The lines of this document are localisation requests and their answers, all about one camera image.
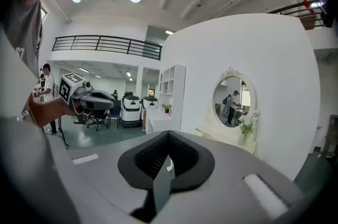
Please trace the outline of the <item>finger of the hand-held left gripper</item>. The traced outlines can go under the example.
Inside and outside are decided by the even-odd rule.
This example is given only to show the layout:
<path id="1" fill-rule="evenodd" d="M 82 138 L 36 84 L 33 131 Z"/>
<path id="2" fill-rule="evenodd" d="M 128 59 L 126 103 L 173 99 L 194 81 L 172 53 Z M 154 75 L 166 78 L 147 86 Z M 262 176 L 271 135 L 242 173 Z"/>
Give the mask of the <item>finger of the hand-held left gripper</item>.
<path id="1" fill-rule="evenodd" d="M 80 98 L 82 108 L 89 110 L 109 110 L 115 105 L 114 99 L 95 97 L 93 95 L 85 95 Z"/>
<path id="2" fill-rule="evenodd" d="M 109 93 L 107 93 L 105 91 L 101 91 L 101 90 L 93 90 L 93 91 L 90 92 L 90 95 L 92 97 L 96 97 L 96 98 L 100 98 L 100 99 L 116 101 L 115 98 L 112 95 L 110 95 Z"/>

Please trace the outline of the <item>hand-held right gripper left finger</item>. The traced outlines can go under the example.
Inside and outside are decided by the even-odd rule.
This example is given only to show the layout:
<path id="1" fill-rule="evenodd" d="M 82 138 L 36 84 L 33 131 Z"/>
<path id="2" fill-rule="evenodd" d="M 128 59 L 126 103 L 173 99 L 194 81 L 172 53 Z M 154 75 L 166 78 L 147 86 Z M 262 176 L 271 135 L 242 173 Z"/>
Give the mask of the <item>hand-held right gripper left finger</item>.
<path id="1" fill-rule="evenodd" d="M 159 133 L 154 132 L 103 146 L 71 149 L 69 156 L 74 159 L 97 154 L 97 159 L 77 164 L 76 167 L 102 197 L 122 212 L 131 214 L 143 206 L 147 191 L 130 186 L 118 169 L 118 159 L 125 151 L 154 138 Z"/>

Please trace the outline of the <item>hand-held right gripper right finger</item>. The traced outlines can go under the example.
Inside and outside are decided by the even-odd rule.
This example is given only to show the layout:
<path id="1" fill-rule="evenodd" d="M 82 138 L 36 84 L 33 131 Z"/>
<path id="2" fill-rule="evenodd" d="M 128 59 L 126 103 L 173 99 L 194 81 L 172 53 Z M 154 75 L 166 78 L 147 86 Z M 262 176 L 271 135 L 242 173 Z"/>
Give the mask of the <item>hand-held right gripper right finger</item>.
<path id="1" fill-rule="evenodd" d="M 293 223 L 304 211 L 297 185 L 256 156 L 180 134 L 212 153 L 214 170 L 197 189 L 171 194 L 153 223 Z"/>

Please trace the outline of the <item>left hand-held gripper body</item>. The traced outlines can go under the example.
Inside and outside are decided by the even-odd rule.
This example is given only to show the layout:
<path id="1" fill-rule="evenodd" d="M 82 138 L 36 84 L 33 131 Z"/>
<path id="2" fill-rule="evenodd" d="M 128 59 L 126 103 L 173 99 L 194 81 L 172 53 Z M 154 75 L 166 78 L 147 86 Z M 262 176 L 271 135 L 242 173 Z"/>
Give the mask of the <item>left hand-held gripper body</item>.
<path id="1" fill-rule="evenodd" d="M 84 110 L 80 98 L 92 90 L 93 86 L 90 81 L 74 72 L 69 72 L 61 76 L 58 93 L 70 110 L 76 115 L 80 115 Z"/>

